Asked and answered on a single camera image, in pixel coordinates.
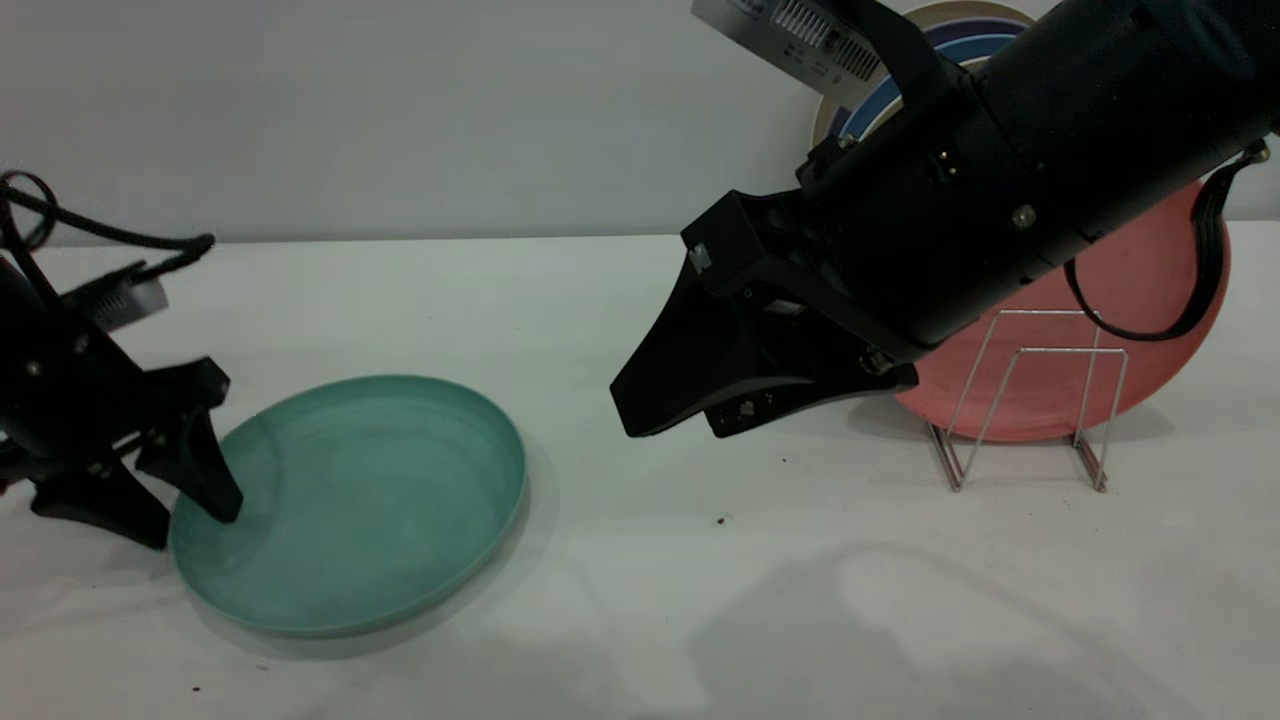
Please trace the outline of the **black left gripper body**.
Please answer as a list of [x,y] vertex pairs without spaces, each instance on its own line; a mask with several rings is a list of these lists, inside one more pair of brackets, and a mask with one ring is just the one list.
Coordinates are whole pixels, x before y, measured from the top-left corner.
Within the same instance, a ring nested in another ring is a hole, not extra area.
[[166,306],[143,261],[54,296],[3,263],[4,480],[105,466],[160,423],[223,405],[230,380],[210,357],[146,370],[113,340]]

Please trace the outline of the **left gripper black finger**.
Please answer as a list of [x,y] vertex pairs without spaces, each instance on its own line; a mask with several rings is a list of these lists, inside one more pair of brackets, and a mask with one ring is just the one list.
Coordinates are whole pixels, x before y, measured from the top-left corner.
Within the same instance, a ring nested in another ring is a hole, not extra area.
[[29,510],[40,518],[95,527],[151,550],[166,548],[169,510],[119,461],[36,482]]
[[233,523],[241,514],[243,495],[221,455],[205,407],[148,430],[136,468],[178,489],[220,523]]

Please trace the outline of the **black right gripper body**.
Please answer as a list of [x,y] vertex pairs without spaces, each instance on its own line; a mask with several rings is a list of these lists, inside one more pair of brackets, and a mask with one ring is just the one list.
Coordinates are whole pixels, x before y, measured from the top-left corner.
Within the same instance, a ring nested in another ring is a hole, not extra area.
[[1097,234],[1068,199],[1078,129],[969,74],[905,79],[902,100],[869,138],[815,152],[796,190],[728,192],[682,233],[684,269],[776,323],[803,375],[914,363]]

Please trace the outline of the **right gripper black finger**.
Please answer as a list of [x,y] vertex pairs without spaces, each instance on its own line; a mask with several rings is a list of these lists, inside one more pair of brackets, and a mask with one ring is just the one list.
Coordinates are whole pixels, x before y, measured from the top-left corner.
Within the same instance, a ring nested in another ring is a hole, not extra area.
[[900,395],[916,388],[919,374],[911,363],[876,365],[870,356],[822,360],[817,369],[796,379],[769,379],[741,389],[705,411],[717,438],[728,438],[782,418],[847,398]]
[[682,270],[653,327],[611,383],[626,434],[657,436],[749,395],[799,386],[780,356],[778,327],[736,299],[709,293]]

